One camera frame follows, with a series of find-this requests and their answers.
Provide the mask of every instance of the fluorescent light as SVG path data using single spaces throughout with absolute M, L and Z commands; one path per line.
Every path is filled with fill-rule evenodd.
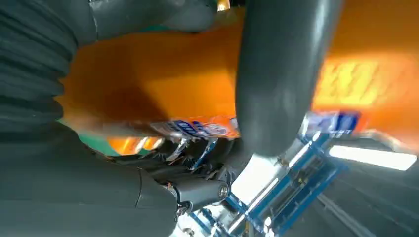
M 218 11 L 225 11 L 227 7 L 224 4 L 218 5 Z
M 407 170 L 417 159 L 416 155 L 412 154 L 338 145 L 333 146 L 329 150 L 329 155 L 398 170 Z
M 136 151 L 141 151 L 141 149 L 143 148 L 145 142 L 147 141 L 148 137 L 144 137 L 143 139 L 141 139 L 141 141 L 138 143 L 138 145 L 135 147 Z
M 279 181 L 278 178 L 275 178 L 274 181 L 272 181 L 268 187 L 266 187 L 265 190 L 256 198 L 256 200 L 249 206 L 248 210 L 246 211 L 246 214 L 248 214 L 250 211 L 253 210 L 253 208 L 256 207 L 256 205 L 259 204 L 260 201 L 268 194 L 269 191 L 274 187 L 274 185 Z
M 319 139 L 320 134 L 322 134 L 322 132 L 317 132 L 316 134 L 314 134 L 313 136 L 313 142 L 317 141 L 317 139 Z
M 270 218 L 270 217 L 267 217 L 267 218 L 265 219 L 264 224 L 265 224 L 266 226 L 270 226 L 270 225 L 272 224 L 272 220 L 271 220 L 271 218 Z
M 266 237 L 274 237 L 275 233 L 273 232 L 272 228 L 268 230 L 268 233 L 265 235 Z
M 297 161 L 300 160 L 300 158 L 308 150 L 308 147 L 310 145 L 311 145 L 311 141 L 309 143 L 305 144 L 305 146 L 303 148 L 301 148 L 301 150 L 297 153 L 297 155 L 295 155 L 295 157 L 288 164 L 289 168 L 293 167 L 295 165 L 295 163 L 297 163 Z
M 239 224 L 241 221 L 243 221 L 243 219 L 245 218 L 245 216 L 242 214 L 236 222 L 234 222 L 234 224 L 232 224 L 230 226 L 230 228 L 228 228 L 228 233 L 231 233 Z

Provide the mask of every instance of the blue metal frame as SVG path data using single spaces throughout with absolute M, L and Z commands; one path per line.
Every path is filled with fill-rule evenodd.
M 271 228 L 279 235 L 283 235 L 292 224 L 299 218 L 299 216 L 307 209 L 307 207 L 317 198 L 317 196 L 327 187 L 327 185 L 344 169 L 347 167 L 339 160 L 336 160 L 325 153 L 322 146 L 329 140 L 328 134 L 321 134 L 316 141 L 311 138 L 299 137 L 304 144 L 310 144 L 303 156 L 294 164 L 290 172 L 282 177 L 280 181 L 272 188 L 272 190 L 261 200 L 261 202 L 251 211 L 249 207 L 242 203 L 237 196 L 230 193 L 226 201 L 245 219 L 249 221 L 257 231 L 262 232 L 264 223 L 261 221 L 261 214 L 266 211 L 266 208 L 274 201 L 289 185 L 293 185 L 292 173 L 296 173 L 311 162 L 315 155 L 320 156 L 325 160 L 320 169 L 313 174 L 306 184 L 301 184 L 297 193 L 288 201 L 285 207 L 272 218 Z M 209 220 L 211 225 L 217 225 L 217 221 L 206 211 L 202 210 L 202 214 Z M 195 215 L 190 214 L 191 217 L 208 234 L 211 230 Z M 225 229 L 221 229 L 223 233 L 216 232 L 219 236 L 231 236 Z
M 199 218 L 197 215 L 195 215 L 195 213 L 190 213 L 189 216 L 205 231 L 207 232 L 209 235 L 211 234 L 211 229 L 206 226 Z
M 202 154 L 201 154 L 201 156 L 198 158 L 198 160 L 197 160 L 197 162 L 192 166 L 192 170 L 195 170 L 195 169 L 197 169 L 200 165 L 201 165 L 201 163 L 204 161 L 204 159 L 205 159 L 205 156 L 208 154 L 208 153 L 210 153 L 213 149 L 214 149 L 214 147 L 217 145 L 217 141 L 218 141 L 218 139 L 216 139 L 216 138 L 211 138 L 211 139 L 209 139 L 208 140 L 208 143 L 207 143 L 207 145 L 205 146 L 205 149 L 204 149 L 204 151 L 202 152 Z

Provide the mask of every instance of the white light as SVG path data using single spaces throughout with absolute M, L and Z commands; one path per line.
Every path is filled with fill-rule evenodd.
M 274 181 L 272 181 L 268 187 L 266 187 L 265 190 L 256 198 L 256 200 L 249 206 L 248 210 L 246 211 L 246 214 L 248 214 L 250 211 L 253 210 L 256 205 L 259 204 L 259 202 L 268 194 L 269 191 L 274 187 L 274 185 L 279 181 L 278 178 L 275 178 Z
M 267 157 L 254 154 L 248 165 L 234 181 L 231 192 L 244 204 L 250 203 L 275 178 L 281 166 L 273 166 Z
M 268 194 L 269 191 L 274 187 L 274 185 L 279 181 L 278 178 L 275 178 L 268 187 L 256 198 L 256 200 L 249 206 L 248 210 L 246 211 L 246 215 L 259 204 L 259 202 Z M 231 226 L 228 228 L 228 233 L 231 233 L 239 224 L 245 216 L 242 214 Z
M 300 160 L 302 155 L 308 150 L 308 147 L 310 146 L 310 144 L 311 143 L 307 143 L 307 144 L 305 144 L 305 146 L 303 148 L 301 148 L 301 150 L 297 153 L 297 155 L 295 155 L 295 157 L 288 164 L 289 168 L 293 167 L 295 165 L 295 163 L 297 163 L 297 161 Z
M 141 149 L 143 149 L 143 146 L 145 144 L 145 142 L 147 141 L 148 137 L 144 137 L 143 139 L 141 139 L 141 141 L 138 143 L 138 145 L 135 147 L 136 151 L 141 151 Z
M 271 218 L 270 217 L 267 217 L 266 219 L 265 219 L 265 225 L 266 226 L 270 226 L 271 225 L 271 223 L 272 223 L 272 220 L 271 220 Z
M 213 237 L 213 236 L 215 236 L 215 233 L 217 232 L 217 227 L 216 226 L 213 226 L 212 227 L 212 229 L 211 229 L 211 237 Z
M 398 170 L 407 170 L 417 159 L 416 155 L 412 154 L 338 145 L 330 149 L 329 155 Z
M 301 128 L 300 128 L 301 135 L 305 136 L 307 134 L 308 125 L 309 125 L 308 118 L 307 118 L 307 115 L 305 115 L 304 120 L 302 121 Z
M 227 9 L 227 7 L 224 4 L 218 5 L 218 11 L 224 11 L 226 9 Z
M 157 148 L 157 147 L 159 147 L 163 142 L 164 142 L 165 140 L 163 139 L 163 138 L 159 138 L 155 143 L 154 143 L 154 146 L 153 146 L 153 149 L 155 149 L 155 148 Z
M 317 141 L 317 139 L 319 139 L 320 134 L 322 134 L 322 132 L 317 132 L 316 134 L 314 134 L 313 136 L 313 142 Z
M 272 230 L 272 228 L 269 229 L 268 234 L 266 234 L 266 237 L 275 237 L 275 233 Z
M 243 219 L 245 218 L 244 215 L 241 215 L 236 222 L 234 222 L 233 225 L 230 226 L 230 228 L 228 228 L 228 233 L 231 233 L 239 224 L 241 221 L 243 221 Z

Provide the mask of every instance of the black sleeve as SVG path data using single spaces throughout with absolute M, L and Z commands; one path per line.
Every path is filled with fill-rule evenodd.
M 87 1 L 68 2 L 73 4 L 61 9 L 78 8 L 78 18 L 48 1 L 0 3 L 2 159 L 54 156 L 52 148 L 65 145 L 64 140 L 82 146 L 74 132 L 56 122 L 63 110 L 54 96 L 64 92 L 58 79 L 68 73 L 81 41 L 94 41 L 95 30 Z M 84 26 L 77 26 L 74 19 Z
M 136 167 L 95 159 L 56 122 L 54 97 L 80 46 L 167 22 L 179 2 L 0 0 L 0 236 L 173 231 L 174 196 Z

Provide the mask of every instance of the bolt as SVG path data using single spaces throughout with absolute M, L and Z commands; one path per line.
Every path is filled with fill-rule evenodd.
M 228 195 L 228 187 L 223 185 L 220 187 L 220 190 L 218 191 L 218 196 L 220 199 L 226 198 Z
M 177 221 L 178 217 L 183 216 L 187 211 L 188 209 L 186 207 L 179 207 L 176 211 L 176 217 L 174 220 Z

